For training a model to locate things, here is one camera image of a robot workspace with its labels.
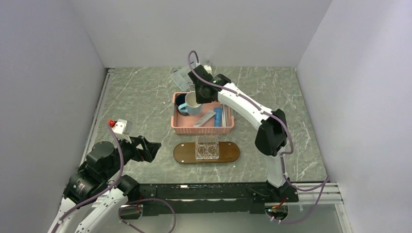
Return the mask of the light blue mug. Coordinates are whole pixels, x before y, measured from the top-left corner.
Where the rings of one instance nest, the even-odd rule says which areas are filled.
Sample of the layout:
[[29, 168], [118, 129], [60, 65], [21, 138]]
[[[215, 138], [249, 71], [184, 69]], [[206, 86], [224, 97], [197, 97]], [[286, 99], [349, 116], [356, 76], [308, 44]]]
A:
[[182, 111], [182, 107], [186, 108], [186, 112], [191, 116], [200, 115], [203, 109], [203, 105], [196, 100], [196, 93], [194, 91], [187, 93], [185, 97], [186, 103], [179, 107]]

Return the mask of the dark blue mug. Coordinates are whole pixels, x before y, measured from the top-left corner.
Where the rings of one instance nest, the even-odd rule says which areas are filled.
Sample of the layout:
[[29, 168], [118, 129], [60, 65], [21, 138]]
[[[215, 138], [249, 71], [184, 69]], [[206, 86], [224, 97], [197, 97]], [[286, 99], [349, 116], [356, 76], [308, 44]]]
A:
[[186, 101], [185, 101], [186, 95], [187, 95], [187, 93], [178, 93], [178, 94], [176, 95], [176, 97], [174, 98], [174, 100], [175, 100], [174, 103], [175, 103], [175, 107], [176, 107], [176, 109], [177, 109], [177, 112], [178, 112], [180, 115], [182, 115], [182, 116], [188, 116], [188, 115], [189, 115], [189, 114], [186, 112], [186, 108], [185, 108], [185, 107], [182, 107], [182, 111], [179, 110], [179, 107], [180, 107], [181, 105], [183, 105], [183, 104], [186, 103]]

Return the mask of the pink plastic basket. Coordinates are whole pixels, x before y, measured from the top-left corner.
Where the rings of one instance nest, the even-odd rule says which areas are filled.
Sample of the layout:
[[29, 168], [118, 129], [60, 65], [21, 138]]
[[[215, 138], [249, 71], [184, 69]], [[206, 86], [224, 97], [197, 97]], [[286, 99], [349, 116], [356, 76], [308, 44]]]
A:
[[171, 117], [171, 127], [175, 130], [177, 134], [227, 134], [233, 128], [229, 127], [214, 127], [214, 118], [209, 120], [202, 127], [194, 127], [193, 125], [208, 111], [214, 110], [216, 107], [220, 107], [219, 102], [212, 102], [203, 105], [202, 113], [198, 116], [182, 116], [177, 112], [175, 107], [174, 98], [178, 93], [185, 92], [175, 92], [172, 96], [172, 106], [173, 106], [173, 115]]

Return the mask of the clear acrylic toothbrush holder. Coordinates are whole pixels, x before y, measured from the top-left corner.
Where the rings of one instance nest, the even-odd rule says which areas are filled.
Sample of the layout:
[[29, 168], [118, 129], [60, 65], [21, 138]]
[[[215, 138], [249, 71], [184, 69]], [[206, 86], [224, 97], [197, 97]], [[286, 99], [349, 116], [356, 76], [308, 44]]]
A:
[[195, 159], [197, 161], [218, 160], [220, 157], [217, 135], [199, 135], [195, 141]]

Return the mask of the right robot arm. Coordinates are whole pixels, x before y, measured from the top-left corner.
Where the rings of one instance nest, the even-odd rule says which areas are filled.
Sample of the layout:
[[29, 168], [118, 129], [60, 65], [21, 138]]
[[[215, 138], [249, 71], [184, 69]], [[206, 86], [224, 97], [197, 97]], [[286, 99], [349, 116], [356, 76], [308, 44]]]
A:
[[256, 148], [266, 155], [268, 196], [280, 201], [286, 196], [285, 169], [280, 155], [287, 144], [286, 118], [281, 110], [273, 111], [240, 91], [222, 74], [212, 76], [202, 65], [191, 68], [188, 76], [195, 86], [197, 103], [220, 102], [244, 117], [257, 130]]

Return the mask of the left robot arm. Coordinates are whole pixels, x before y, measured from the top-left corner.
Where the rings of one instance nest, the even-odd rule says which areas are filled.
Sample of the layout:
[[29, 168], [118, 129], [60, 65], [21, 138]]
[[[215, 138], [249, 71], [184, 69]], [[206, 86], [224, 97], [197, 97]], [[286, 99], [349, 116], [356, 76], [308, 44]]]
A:
[[115, 135], [115, 142], [96, 143], [85, 161], [69, 178], [51, 233], [93, 233], [108, 214], [140, 197], [140, 184], [123, 174], [125, 165], [134, 160], [151, 163], [161, 143], [144, 136]]

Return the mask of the blue toothpaste tube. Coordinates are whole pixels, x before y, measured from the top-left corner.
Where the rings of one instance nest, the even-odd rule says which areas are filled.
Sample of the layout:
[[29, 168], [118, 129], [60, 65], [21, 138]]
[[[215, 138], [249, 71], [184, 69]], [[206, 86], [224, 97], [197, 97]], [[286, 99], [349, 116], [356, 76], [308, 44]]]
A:
[[215, 112], [214, 115], [214, 127], [221, 127], [222, 126], [222, 107], [216, 107], [213, 110]]

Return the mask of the white toothpaste tube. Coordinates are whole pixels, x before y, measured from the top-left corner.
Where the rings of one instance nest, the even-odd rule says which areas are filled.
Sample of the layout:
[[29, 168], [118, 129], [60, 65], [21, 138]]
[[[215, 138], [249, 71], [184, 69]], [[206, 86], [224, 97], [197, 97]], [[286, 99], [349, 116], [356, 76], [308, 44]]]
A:
[[216, 112], [212, 110], [208, 110], [193, 126], [194, 127], [202, 127], [204, 126], [209, 120], [214, 118]]

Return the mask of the white toothbrush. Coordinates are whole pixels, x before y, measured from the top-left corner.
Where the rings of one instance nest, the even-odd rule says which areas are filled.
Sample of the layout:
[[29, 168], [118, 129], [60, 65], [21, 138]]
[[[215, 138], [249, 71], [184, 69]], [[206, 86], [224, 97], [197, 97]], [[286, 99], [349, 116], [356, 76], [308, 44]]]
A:
[[222, 104], [221, 105], [222, 108], [222, 126], [223, 127], [227, 127], [227, 106]]

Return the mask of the oval wooden tray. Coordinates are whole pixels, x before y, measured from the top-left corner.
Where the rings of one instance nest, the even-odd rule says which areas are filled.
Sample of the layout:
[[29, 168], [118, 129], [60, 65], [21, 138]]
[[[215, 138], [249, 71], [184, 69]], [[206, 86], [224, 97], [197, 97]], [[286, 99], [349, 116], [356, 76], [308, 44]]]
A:
[[181, 164], [197, 163], [231, 163], [240, 156], [239, 147], [233, 142], [219, 142], [219, 158], [196, 159], [196, 143], [185, 142], [178, 144], [173, 151], [175, 161]]

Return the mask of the pink toothbrush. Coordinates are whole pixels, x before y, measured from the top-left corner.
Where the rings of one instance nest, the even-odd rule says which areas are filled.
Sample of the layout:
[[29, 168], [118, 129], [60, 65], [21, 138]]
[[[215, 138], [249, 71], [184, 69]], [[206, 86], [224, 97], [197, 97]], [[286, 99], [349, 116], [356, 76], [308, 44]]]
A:
[[233, 111], [228, 105], [225, 106], [225, 109], [226, 109], [226, 126], [229, 128], [233, 128], [234, 126]]

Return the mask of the clear plastic box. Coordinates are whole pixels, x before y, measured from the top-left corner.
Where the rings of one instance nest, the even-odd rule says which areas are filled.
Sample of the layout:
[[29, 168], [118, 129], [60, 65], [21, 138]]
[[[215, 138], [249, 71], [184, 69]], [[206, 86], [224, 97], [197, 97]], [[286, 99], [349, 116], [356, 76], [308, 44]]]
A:
[[[196, 61], [193, 61], [190, 63], [190, 65], [192, 68], [196, 68], [200, 64]], [[191, 72], [191, 70], [189, 66], [186, 66], [178, 70], [175, 70], [170, 74], [171, 80], [183, 92], [188, 91], [194, 85], [192, 80], [188, 76], [189, 72]]]

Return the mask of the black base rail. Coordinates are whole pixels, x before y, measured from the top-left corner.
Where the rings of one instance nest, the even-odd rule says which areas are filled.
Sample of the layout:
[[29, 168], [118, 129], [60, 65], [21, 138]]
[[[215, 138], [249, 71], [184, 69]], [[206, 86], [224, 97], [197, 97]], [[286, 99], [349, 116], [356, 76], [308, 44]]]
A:
[[141, 184], [133, 200], [143, 216], [247, 212], [263, 214], [272, 205], [299, 201], [297, 190], [268, 182]]

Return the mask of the aluminium side rail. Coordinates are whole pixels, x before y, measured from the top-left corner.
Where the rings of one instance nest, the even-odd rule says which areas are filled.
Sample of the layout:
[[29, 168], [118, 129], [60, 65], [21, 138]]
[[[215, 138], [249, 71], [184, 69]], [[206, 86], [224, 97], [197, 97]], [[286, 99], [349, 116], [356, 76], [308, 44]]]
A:
[[93, 120], [91, 122], [91, 128], [86, 140], [85, 149], [83, 151], [82, 158], [80, 160], [79, 166], [76, 168], [75, 171], [78, 171], [82, 163], [86, 160], [86, 155], [91, 151], [93, 145], [95, 144], [95, 140], [97, 137], [98, 128], [102, 119], [104, 105], [107, 100], [108, 92], [110, 89], [110, 85], [112, 83], [112, 79], [115, 73], [115, 68], [107, 68], [106, 69], [106, 76], [104, 78], [104, 82], [100, 91], [99, 99], [96, 104], [96, 108], [93, 115]]

